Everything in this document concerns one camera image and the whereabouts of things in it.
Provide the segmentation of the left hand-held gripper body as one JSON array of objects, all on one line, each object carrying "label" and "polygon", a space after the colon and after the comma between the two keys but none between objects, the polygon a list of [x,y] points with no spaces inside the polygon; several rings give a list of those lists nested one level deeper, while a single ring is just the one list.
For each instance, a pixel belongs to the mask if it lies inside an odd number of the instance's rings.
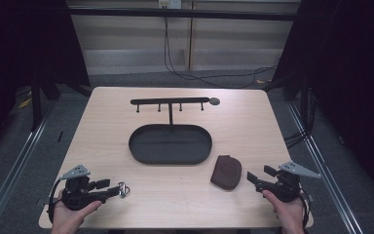
[{"label": "left hand-held gripper body", "polygon": [[104,204],[109,198],[107,190],[95,188],[96,181],[90,181],[90,174],[86,167],[78,165],[60,177],[65,181],[61,201],[69,210],[82,210],[94,201]]}]

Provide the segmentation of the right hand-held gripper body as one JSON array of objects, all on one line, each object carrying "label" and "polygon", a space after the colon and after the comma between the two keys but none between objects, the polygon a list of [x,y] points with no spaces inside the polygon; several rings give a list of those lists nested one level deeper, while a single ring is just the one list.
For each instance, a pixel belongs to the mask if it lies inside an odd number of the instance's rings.
[{"label": "right hand-held gripper body", "polygon": [[265,181],[260,178],[255,185],[257,192],[269,190],[284,203],[289,203],[299,197],[301,186],[300,177],[321,178],[321,174],[315,173],[293,161],[279,165],[276,182]]}]

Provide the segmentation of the silver key with ring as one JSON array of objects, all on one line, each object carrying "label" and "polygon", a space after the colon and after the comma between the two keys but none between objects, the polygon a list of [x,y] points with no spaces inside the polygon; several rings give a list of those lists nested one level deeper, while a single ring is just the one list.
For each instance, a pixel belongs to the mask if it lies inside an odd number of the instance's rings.
[{"label": "silver key with ring", "polygon": [[122,199],[129,196],[131,189],[123,181],[118,183],[118,188],[119,188],[119,196]]}]

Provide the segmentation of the brown pouch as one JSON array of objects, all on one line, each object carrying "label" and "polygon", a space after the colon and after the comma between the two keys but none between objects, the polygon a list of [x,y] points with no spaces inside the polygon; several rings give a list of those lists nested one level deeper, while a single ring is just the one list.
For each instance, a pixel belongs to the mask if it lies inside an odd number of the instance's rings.
[{"label": "brown pouch", "polygon": [[242,176],[242,164],[230,155],[219,155],[210,182],[216,186],[233,190],[237,187]]}]

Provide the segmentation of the black key rack with tray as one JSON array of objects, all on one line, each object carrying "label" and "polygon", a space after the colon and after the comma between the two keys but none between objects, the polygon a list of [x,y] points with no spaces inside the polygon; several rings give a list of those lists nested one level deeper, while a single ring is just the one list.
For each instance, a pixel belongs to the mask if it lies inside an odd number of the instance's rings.
[{"label": "black key rack with tray", "polygon": [[149,165],[197,165],[210,154],[212,137],[203,127],[197,125],[174,124],[173,106],[182,110],[183,104],[198,103],[201,110],[204,104],[218,105],[217,97],[167,97],[132,99],[131,104],[139,112],[140,105],[168,106],[167,124],[147,124],[137,128],[130,136],[129,149],[132,157]]}]

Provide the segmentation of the person's right hand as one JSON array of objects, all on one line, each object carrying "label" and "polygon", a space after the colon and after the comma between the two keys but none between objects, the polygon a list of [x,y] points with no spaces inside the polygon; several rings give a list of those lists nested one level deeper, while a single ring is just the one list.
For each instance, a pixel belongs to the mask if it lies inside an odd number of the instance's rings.
[{"label": "person's right hand", "polygon": [[304,206],[300,198],[284,203],[269,190],[263,190],[262,194],[272,204],[277,214],[280,234],[305,234]]}]

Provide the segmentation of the person's left hand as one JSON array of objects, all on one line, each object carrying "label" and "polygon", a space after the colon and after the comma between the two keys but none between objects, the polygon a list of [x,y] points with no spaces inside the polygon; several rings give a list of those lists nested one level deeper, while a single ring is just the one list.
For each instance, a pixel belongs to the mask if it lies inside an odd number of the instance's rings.
[{"label": "person's left hand", "polygon": [[69,210],[62,201],[55,204],[51,234],[76,234],[85,218],[95,212],[102,203],[94,201],[82,210]]}]

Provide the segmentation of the black stand leg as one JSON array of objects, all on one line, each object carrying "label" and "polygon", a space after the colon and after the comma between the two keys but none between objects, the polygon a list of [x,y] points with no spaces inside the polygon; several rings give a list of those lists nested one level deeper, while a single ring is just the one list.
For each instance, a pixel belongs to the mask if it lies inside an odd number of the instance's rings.
[{"label": "black stand leg", "polygon": [[300,95],[300,119],[303,125],[303,130],[308,131],[309,127],[309,87],[308,80],[304,74],[289,73],[280,78],[273,78],[273,80],[265,85],[262,90],[266,93],[274,88],[283,87],[283,97],[286,100],[295,100],[297,95]]},{"label": "black stand leg", "polygon": [[57,100],[60,96],[60,92],[52,76],[45,71],[36,71],[31,78],[32,132],[38,129],[43,120],[41,94],[44,94],[49,100]]}]

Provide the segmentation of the black curtain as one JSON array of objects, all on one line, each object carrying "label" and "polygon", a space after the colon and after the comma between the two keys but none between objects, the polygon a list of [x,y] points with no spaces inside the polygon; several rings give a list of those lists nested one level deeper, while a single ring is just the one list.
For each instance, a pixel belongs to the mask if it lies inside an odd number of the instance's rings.
[{"label": "black curtain", "polygon": [[0,0],[0,135],[19,88],[90,84],[66,0]]},{"label": "black curtain", "polygon": [[301,0],[274,79],[306,82],[374,180],[374,0]]}]

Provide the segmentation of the metal floor rail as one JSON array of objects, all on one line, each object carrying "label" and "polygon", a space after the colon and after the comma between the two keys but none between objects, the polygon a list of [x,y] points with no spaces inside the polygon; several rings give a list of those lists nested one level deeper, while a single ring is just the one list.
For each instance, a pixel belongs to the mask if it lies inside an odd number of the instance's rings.
[{"label": "metal floor rail", "polygon": [[339,185],[337,184],[332,172],[327,166],[314,138],[307,134],[305,127],[302,123],[302,117],[295,103],[289,103],[289,112],[293,121],[304,138],[304,144],[310,152],[313,161],[315,162],[318,171],[333,203],[336,206],[340,217],[342,218],[347,230],[350,234],[365,234],[356,218],[351,206],[343,195]]},{"label": "metal floor rail", "polygon": [[19,181],[20,175],[22,174],[27,162],[29,161],[29,158],[34,151],[36,144],[41,138],[41,135],[46,128],[48,119],[52,115],[55,106],[56,105],[53,102],[49,105],[48,109],[42,117],[42,120],[39,122],[37,127],[29,133],[28,138],[23,145],[14,165],[7,172],[7,176],[3,181],[3,184],[0,186],[0,216],[3,213],[6,205],[8,204],[15,186]]}]

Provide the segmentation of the black horizontal frame bar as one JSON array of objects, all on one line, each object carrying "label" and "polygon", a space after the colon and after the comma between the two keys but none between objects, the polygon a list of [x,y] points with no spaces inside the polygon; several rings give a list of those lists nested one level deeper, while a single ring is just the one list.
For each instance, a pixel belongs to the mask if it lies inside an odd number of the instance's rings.
[{"label": "black horizontal frame bar", "polygon": [[187,19],[223,19],[223,20],[279,20],[294,21],[300,19],[297,14],[229,12],[204,10],[166,10],[166,9],[127,9],[127,8],[90,8],[71,7],[70,15],[82,16],[120,16],[120,17],[162,17]]}]

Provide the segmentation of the white wall socket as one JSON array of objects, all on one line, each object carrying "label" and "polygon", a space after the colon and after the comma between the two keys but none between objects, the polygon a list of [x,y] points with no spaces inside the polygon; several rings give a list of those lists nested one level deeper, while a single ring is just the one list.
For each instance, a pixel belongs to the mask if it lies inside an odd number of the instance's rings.
[{"label": "white wall socket", "polygon": [[180,10],[182,8],[181,0],[158,0],[160,9]]}]

